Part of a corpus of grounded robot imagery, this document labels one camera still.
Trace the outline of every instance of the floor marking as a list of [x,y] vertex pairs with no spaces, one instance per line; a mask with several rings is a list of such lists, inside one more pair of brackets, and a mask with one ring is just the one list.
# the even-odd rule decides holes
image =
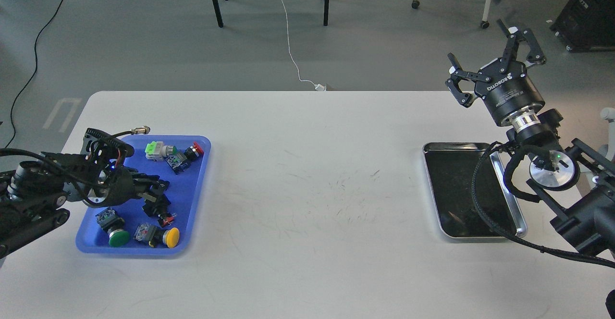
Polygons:
[[53,107],[53,110],[51,110],[49,117],[47,117],[45,124],[42,126],[43,129],[49,129],[49,127],[53,123],[53,120],[55,120],[56,115],[58,115],[58,112],[60,111],[60,108],[62,107],[62,105],[64,105],[64,103],[72,104],[72,107],[70,111],[68,111],[68,115],[64,119],[64,123],[62,123],[58,131],[60,133],[64,133],[66,129],[68,129],[68,124],[70,124],[70,122],[73,120],[75,113],[77,113],[77,107],[79,107],[79,104],[81,103],[81,98],[62,98],[58,100],[58,102],[55,104],[55,107]]

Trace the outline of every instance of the white table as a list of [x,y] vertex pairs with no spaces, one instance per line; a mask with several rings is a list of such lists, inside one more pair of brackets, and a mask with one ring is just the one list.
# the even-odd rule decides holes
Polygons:
[[[437,228],[421,149],[505,139],[447,92],[101,92],[87,127],[204,135],[212,149],[191,244],[175,258],[83,254],[86,207],[10,255],[3,318],[606,318],[615,272]],[[523,171],[519,171],[523,181]],[[565,205],[570,190],[556,196]],[[527,239],[571,249],[543,203]]]

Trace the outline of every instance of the cable connector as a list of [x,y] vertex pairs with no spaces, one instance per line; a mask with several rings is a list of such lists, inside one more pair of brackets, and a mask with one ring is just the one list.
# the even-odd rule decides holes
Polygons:
[[136,135],[136,134],[149,134],[149,131],[151,129],[148,126],[143,126],[143,127],[138,127],[135,129],[130,129],[130,133],[132,135]]

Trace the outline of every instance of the white cable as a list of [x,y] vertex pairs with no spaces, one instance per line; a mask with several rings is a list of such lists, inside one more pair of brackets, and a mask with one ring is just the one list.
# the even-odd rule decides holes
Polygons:
[[301,74],[299,73],[299,66],[297,65],[297,62],[295,62],[295,59],[293,58],[293,54],[290,52],[290,31],[288,30],[288,12],[286,11],[286,5],[284,4],[284,0],[282,0],[282,6],[284,7],[284,14],[286,15],[286,41],[288,41],[288,54],[290,55],[290,59],[293,61],[293,63],[295,64],[295,67],[297,68],[297,76],[299,76],[299,81],[309,82],[309,83],[312,83],[314,87],[317,87],[314,81],[301,79]]

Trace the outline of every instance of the metal tray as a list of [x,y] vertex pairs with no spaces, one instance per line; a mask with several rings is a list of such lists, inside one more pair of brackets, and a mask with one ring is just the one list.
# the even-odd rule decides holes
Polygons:
[[[454,239],[502,238],[490,231],[474,210],[471,176],[478,158],[489,146],[476,142],[431,142],[423,147],[433,204],[439,227]],[[516,197],[504,185],[504,167],[498,153],[490,156],[479,173],[477,195],[483,209],[511,233],[523,237],[527,225]]]

